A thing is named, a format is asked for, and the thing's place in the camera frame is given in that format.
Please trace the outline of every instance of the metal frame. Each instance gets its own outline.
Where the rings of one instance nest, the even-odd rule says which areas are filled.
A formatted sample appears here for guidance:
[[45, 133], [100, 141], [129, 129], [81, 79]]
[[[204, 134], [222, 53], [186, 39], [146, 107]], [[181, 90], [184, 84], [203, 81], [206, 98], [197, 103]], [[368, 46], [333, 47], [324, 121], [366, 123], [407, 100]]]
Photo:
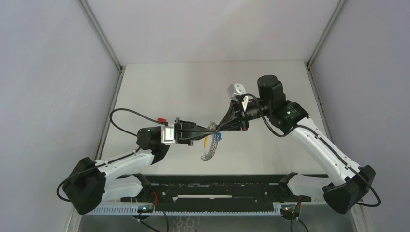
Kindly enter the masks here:
[[[108, 53], [110, 59], [112, 60], [113, 64], [115, 65], [115, 67], [118, 69], [119, 75], [117, 77], [117, 82], [115, 85], [115, 88], [113, 89], [113, 94], [111, 97], [111, 101], [109, 104], [109, 108], [106, 114], [106, 118], [105, 118], [105, 123], [102, 127], [101, 130], [101, 134], [100, 134], [100, 139], [99, 142], [97, 144], [96, 147], [96, 152], [95, 152], [95, 159], [100, 158], [101, 154], [102, 154], [102, 150], [105, 144], [105, 140], [108, 134], [108, 129], [109, 129], [109, 120], [108, 120], [108, 115], [109, 112], [114, 108], [117, 97], [118, 97], [118, 93], [119, 93], [119, 89], [121, 86], [121, 82], [122, 82], [122, 78], [124, 76], [124, 71], [125, 68], [121, 66], [118, 58], [116, 57], [109, 41], [107, 40], [95, 14], [93, 13], [89, 3], [87, 0], [77, 0], [80, 8], [83, 10], [85, 16], [87, 17], [88, 21], [90, 22], [93, 30], [95, 31], [97, 37], [100, 39], [100, 42], [102, 43], [102, 46], [105, 48], [106, 52]], [[316, 44], [308, 62], [306, 63], [306, 68], [307, 68], [307, 74], [309, 76], [309, 80], [310, 80], [310, 84], [312, 86], [313, 89], [313, 93], [315, 95], [315, 99], [316, 102], [318, 104], [319, 110], [320, 110], [320, 114], [323, 120], [323, 124], [325, 127], [325, 131], [327, 136], [329, 137], [330, 140], [332, 140], [334, 142], [334, 138], [332, 136], [332, 132], [330, 130], [330, 126], [328, 124], [328, 120], [327, 120], [327, 116], [321, 101], [321, 96], [320, 93], [318, 91], [317, 85], [315, 83], [315, 79], [312, 75], [311, 72], [311, 66], [313, 65], [317, 55], [319, 54], [323, 44], [326, 41], [327, 36], [329, 35], [331, 29], [333, 28], [333, 26], [335, 25], [337, 19], [339, 18], [342, 10], [345, 8], [346, 4], [347, 4], [348, 0], [339, 0], [331, 18], [329, 19], [329, 22], [327, 23], [318, 43]], [[271, 215], [278, 215], [277, 210], [280, 209], [281, 204], [279, 203], [273, 203], [274, 206], [274, 211], [272, 212], [267, 212]], [[101, 210], [99, 208], [111, 208], [110, 214], [113, 213], [113, 211], [120, 211], [123, 210], [124, 212], [127, 212], [126, 208], [130, 208], [129, 204], [124, 204], [124, 203], [114, 203], [114, 204], [104, 204], [104, 205], [100, 205], [98, 208], [95, 209], [95, 213], [103, 213], [105, 212], [104, 210]], [[253, 212], [251, 214], [255, 214], [255, 215], [261, 215], [261, 212]], [[364, 207], [362, 206], [358, 206], [356, 205], [355, 207], [353, 207], [351, 209], [351, 213], [353, 216], [353, 221], [354, 224], [356, 225], [356, 228], [358, 231], [363, 231], [363, 232], [373, 232], [373, 228], [371, 226], [370, 223], [370, 219], [367, 215], [367, 211]], [[77, 211], [74, 209], [73, 206], [71, 206], [70, 211], [69, 211], [69, 217], [67, 218], [67, 223], [66, 223], [66, 227], [64, 229], [65, 232], [77, 232], [79, 225], [80, 225], [80, 220], [81, 220], [81, 215], [79, 215], [77, 213]]]

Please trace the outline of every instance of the blue object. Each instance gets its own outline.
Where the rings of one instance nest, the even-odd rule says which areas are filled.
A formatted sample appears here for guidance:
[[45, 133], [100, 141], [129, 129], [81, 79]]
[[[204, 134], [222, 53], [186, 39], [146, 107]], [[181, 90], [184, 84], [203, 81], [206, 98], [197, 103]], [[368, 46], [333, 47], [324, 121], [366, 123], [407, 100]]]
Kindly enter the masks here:
[[218, 132], [218, 133], [217, 133], [217, 140], [218, 140], [218, 142], [219, 142], [221, 139], [222, 139], [222, 133], [221, 133], [221, 132]]

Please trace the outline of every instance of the yellow object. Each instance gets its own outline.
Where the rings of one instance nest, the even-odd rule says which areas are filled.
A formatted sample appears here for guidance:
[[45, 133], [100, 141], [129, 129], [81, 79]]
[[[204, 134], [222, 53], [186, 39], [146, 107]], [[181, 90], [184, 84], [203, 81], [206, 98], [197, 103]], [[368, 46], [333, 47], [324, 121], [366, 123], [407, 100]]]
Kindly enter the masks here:
[[205, 137], [204, 139], [204, 147], [207, 147], [207, 146], [208, 146], [208, 136]]

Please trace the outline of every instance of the white table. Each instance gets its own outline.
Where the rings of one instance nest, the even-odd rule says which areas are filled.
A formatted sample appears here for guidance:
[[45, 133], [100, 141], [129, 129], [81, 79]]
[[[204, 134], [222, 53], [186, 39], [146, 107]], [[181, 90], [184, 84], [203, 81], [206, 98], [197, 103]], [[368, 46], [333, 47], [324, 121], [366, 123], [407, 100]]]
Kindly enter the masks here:
[[[299, 103], [324, 132], [310, 81], [302, 61], [243, 61], [200, 63], [128, 64], [116, 108], [129, 108], [148, 117], [175, 117], [208, 126], [225, 115], [230, 99], [226, 88], [241, 83], [258, 96], [257, 79], [273, 74], [283, 83], [287, 99]], [[116, 112], [114, 121], [137, 133], [154, 123], [128, 112]], [[102, 159], [137, 147], [136, 138], [110, 126]], [[214, 157], [204, 162], [203, 141], [194, 146], [171, 145], [166, 157], [134, 173], [161, 175], [224, 174], [323, 174], [323, 169], [291, 138], [277, 138], [261, 119], [251, 121], [249, 130], [226, 131]]]

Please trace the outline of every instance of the gray floor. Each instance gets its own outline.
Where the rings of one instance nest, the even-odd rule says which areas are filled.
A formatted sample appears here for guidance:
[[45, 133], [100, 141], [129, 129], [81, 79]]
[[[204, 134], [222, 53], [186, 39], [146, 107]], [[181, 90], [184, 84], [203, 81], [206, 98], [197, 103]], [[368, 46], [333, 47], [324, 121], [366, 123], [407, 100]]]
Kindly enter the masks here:
[[[279, 216], [168, 216], [170, 232], [288, 232], [290, 222]], [[356, 232], [349, 214], [340, 215], [327, 205], [304, 205], [300, 219], [310, 232]], [[166, 231], [163, 216], [152, 216], [145, 222], [161, 232]], [[151, 232], [130, 216], [83, 216], [79, 232]], [[294, 221], [294, 232], [305, 229]]]

